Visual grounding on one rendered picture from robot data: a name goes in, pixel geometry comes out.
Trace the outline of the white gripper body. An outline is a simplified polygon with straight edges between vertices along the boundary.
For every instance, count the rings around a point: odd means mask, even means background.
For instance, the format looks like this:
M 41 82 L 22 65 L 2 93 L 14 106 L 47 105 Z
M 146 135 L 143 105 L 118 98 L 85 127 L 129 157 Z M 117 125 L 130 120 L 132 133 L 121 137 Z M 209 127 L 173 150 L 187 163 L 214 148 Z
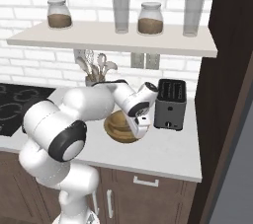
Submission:
M 133 136 L 136 138 L 136 139 L 140 139 L 142 138 L 146 132 L 148 131 L 149 129 L 149 124 L 148 125 L 134 125 L 132 128 L 131 128 L 131 131 L 132 131 L 132 134 Z

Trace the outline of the wooden bowl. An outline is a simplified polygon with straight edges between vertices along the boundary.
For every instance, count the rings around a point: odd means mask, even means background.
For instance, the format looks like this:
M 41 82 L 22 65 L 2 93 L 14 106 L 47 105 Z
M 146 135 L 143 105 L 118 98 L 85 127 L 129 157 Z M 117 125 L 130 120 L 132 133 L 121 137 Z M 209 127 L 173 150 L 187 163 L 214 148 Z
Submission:
M 127 144 L 137 141 L 122 111 L 113 112 L 108 116 L 104 121 L 104 129 L 117 142 Z

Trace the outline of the dark brown tall cabinet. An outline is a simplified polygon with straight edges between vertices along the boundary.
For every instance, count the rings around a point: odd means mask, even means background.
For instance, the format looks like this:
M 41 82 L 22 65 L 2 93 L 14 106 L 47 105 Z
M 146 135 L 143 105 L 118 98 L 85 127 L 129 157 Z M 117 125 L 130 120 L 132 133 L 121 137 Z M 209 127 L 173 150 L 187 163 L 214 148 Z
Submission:
M 203 179 L 188 224 L 208 224 L 214 194 L 253 81 L 253 0 L 212 0 L 215 58 L 203 58 L 195 97 Z

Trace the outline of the brown cabinet door grey inside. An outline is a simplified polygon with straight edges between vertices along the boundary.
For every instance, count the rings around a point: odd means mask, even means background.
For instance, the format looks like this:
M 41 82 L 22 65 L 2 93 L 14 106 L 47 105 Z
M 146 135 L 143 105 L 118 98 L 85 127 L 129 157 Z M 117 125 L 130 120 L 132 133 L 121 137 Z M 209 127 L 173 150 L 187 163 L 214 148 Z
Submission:
M 253 59 L 247 67 L 200 224 L 253 224 Z

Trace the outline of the grey black toaster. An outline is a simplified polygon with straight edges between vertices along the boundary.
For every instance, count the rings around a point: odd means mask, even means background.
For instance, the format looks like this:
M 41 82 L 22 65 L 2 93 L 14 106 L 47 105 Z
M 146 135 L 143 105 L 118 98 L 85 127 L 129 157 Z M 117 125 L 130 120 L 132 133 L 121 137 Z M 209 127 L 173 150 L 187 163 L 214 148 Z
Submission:
M 187 104 L 186 82 L 183 80 L 160 79 L 155 101 L 154 122 L 156 128 L 183 129 Z

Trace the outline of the brown cupboard door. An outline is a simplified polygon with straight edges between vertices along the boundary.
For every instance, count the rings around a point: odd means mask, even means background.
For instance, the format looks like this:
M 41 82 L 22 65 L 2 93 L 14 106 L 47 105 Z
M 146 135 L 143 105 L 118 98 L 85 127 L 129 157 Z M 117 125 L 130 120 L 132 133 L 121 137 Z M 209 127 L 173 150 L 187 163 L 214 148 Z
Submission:
M 116 224 L 116 210 L 114 202 L 114 183 L 113 183 L 112 170 L 97 167 L 97 171 L 99 172 L 99 184 L 96 192 L 97 192 L 98 207 L 100 209 L 98 218 L 101 224 Z M 111 189 L 113 191 L 114 217 L 112 219 L 110 219 L 108 215 L 107 189 Z

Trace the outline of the brown drawer front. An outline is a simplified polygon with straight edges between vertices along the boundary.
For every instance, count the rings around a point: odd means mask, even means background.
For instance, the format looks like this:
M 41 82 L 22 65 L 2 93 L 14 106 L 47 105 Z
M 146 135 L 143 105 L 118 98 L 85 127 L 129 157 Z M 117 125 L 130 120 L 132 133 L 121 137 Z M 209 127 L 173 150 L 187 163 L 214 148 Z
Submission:
M 133 183 L 133 176 L 159 187 Z M 197 184 L 113 170 L 117 224 L 188 224 Z

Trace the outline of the pale spatula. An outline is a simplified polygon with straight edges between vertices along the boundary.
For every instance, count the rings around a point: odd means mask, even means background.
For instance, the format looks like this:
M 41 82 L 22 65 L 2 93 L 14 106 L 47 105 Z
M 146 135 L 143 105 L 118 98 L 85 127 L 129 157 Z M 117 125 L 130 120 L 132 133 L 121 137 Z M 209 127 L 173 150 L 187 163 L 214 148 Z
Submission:
M 118 65 L 113 61 L 107 61 L 104 66 L 103 75 L 106 75 L 106 73 L 111 69 L 117 70 Z

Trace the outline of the grey utensil pot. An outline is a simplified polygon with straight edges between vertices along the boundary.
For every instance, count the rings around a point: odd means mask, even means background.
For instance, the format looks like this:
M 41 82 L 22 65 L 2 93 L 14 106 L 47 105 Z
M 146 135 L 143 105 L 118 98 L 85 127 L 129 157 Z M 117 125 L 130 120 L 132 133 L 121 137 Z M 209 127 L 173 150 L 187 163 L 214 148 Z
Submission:
M 85 77 L 85 85 L 87 87 L 91 87 L 95 83 L 105 82 L 105 81 L 106 81 L 105 77 L 104 76 L 100 76 L 100 75 L 91 75 L 91 76 L 86 76 Z

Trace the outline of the pale slotted spoon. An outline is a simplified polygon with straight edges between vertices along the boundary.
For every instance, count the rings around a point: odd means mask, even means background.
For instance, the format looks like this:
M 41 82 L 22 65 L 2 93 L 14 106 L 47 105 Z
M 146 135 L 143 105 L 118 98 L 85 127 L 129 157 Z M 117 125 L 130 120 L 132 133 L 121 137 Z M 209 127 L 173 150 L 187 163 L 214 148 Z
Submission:
M 103 72 L 105 70 L 105 66 L 106 66 L 106 62 L 107 62 L 107 56 L 105 53 L 99 53 L 98 57 L 97 57 L 97 63 L 99 66 L 99 72 L 100 75 L 103 75 Z

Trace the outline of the pale whisk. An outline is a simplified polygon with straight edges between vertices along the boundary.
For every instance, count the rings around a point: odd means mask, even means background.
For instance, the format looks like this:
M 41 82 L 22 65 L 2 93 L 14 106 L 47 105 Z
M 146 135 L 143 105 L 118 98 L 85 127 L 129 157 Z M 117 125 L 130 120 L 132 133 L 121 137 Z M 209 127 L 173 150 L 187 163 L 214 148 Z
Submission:
M 90 49 L 85 50 L 85 58 L 87 60 L 88 68 L 90 73 L 93 73 L 93 63 L 94 63 L 94 51 Z

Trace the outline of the tall clear glass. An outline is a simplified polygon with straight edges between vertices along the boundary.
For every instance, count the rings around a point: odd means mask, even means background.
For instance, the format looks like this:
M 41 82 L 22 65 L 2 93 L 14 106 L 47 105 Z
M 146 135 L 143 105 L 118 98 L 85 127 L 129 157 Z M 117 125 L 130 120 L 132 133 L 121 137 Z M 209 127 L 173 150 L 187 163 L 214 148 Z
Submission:
M 185 0 L 183 35 L 195 37 L 198 34 L 205 0 Z
M 117 34 L 127 34 L 130 0 L 112 0 L 112 1 L 114 10 L 115 31 Z

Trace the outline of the black hob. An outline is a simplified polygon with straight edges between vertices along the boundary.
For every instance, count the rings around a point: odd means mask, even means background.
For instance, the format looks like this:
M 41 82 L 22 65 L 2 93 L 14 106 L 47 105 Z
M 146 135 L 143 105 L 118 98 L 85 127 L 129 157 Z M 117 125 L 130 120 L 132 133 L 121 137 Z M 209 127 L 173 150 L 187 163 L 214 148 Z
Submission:
M 21 126 L 23 105 L 32 98 L 48 98 L 53 88 L 0 83 L 0 136 L 11 137 Z

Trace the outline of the grey wall socket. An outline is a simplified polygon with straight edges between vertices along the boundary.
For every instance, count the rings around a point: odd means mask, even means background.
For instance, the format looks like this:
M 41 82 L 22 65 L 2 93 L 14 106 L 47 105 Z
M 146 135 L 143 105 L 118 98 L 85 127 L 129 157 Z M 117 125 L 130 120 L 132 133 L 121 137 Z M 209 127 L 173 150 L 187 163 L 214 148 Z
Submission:
M 84 57 L 84 55 L 85 55 L 85 49 L 73 49 L 73 51 L 74 51 L 74 58 L 75 58 L 75 60 L 78 57 Z
M 158 70 L 160 63 L 160 55 L 159 54 L 146 54 L 146 69 Z
M 144 68 L 144 54 L 132 52 L 130 54 L 130 67 L 143 69 Z

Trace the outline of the pale wall shelf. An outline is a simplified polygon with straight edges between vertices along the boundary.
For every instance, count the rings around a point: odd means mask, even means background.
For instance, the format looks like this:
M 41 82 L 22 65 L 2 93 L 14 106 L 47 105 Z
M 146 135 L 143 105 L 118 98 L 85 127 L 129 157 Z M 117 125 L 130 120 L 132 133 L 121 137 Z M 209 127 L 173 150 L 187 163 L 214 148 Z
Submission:
M 184 37 L 183 27 L 165 25 L 158 36 L 140 35 L 136 24 L 128 33 L 115 33 L 113 23 L 76 21 L 71 28 L 50 29 L 47 22 L 28 28 L 7 39 L 9 45 L 92 49 L 136 53 L 158 53 L 216 58 L 217 49 L 207 27 L 196 37 Z

